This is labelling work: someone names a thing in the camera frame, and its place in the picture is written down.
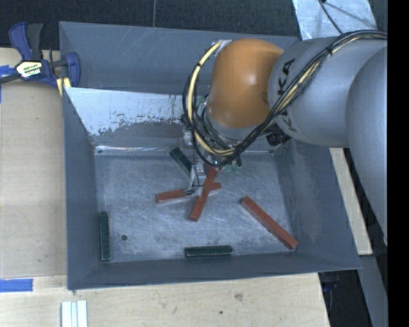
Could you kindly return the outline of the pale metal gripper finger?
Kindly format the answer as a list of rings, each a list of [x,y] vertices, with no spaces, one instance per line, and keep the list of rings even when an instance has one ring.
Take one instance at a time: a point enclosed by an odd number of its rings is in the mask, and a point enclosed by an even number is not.
[[[200,179],[196,167],[192,167],[190,171],[190,181],[187,188],[187,195],[195,194],[200,188]]]
[[[199,196],[202,194],[206,177],[207,175],[204,168],[196,169],[196,189]]]

